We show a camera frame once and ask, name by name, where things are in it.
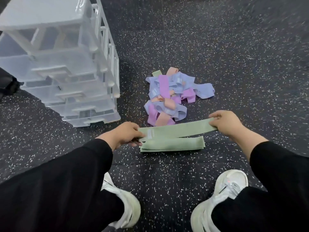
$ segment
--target colorful fabric pile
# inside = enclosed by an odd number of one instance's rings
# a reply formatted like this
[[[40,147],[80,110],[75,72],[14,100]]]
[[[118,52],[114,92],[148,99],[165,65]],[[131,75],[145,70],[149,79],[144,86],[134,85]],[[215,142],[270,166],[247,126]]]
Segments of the colorful fabric pile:
[[[194,80],[195,77],[183,74],[174,67],[169,68],[166,75],[159,70],[153,73],[153,77],[147,77],[150,100],[144,107],[149,115],[148,123],[152,126],[173,125],[187,116],[187,108],[181,105],[182,100],[194,103],[196,96],[202,99],[214,96],[212,84],[195,84]]]

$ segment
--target white shoe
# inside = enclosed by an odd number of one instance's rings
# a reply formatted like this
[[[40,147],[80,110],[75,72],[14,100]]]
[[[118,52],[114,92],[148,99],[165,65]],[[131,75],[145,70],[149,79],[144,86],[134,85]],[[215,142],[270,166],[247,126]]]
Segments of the white shoe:
[[[137,198],[128,191],[117,188],[109,173],[104,175],[104,181],[101,190],[107,190],[117,195],[125,205],[125,212],[117,222],[112,222],[109,226],[118,228],[130,228],[133,227],[141,215],[141,205]]]
[[[191,214],[193,232],[220,232],[211,219],[214,207],[228,197],[235,199],[247,186],[247,176],[241,170],[232,169],[220,174],[214,187],[214,194],[196,206]]]

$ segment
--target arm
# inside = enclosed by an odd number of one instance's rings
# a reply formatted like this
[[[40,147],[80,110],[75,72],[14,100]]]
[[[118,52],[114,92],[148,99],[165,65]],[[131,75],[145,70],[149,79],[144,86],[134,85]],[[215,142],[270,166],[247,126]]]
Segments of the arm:
[[[309,158],[247,129],[231,111],[217,111],[210,117],[215,117],[211,125],[240,146],[254,174],[278,205],[296,218],[309,218]]]
[[[143,136],[126,122],[0,184],[0,231],[74,231],[101,190],[112,151]]]

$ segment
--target black floor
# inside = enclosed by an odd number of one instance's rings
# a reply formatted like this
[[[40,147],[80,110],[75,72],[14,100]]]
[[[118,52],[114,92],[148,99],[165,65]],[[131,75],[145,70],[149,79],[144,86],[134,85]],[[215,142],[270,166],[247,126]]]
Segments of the black floor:
[[[0,180],[63,155],[124,121],[147,126],[145,78],[170,66],[213,84],[182,122],[234,111],[243,123],[298,154],[309,153],[308,0],[102,0],[120,58],[117,123],[72,128],[25,91],[0,102]],[[262,187],[240,149],[218,132],[199,152],[114,153],[114,183],[142,206],[130,231],[191,231],[193,208],[220,173],[241,169]]]

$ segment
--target green fabric strip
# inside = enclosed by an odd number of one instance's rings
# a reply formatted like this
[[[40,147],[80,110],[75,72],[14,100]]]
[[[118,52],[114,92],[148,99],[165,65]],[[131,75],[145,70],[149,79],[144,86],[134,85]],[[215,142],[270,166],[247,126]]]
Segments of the green fabric strip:
[[[209,121],[213,119],[214,118],[209,118],[176,125],[139,128],[138,130],[146,135],[146,137],[141,138],[139,141],[145,142],[148,140],[181,138],[217,130],[217,128],[209,124]]]
[[[197,138],[172,138],[148,140],[143,143],[141,152],[187,151],[205,147],[203,136]]]
[[[162,75],[161,70],[157,70],[157,71],[153,72],[152,75],[155,76],[155,77]]]

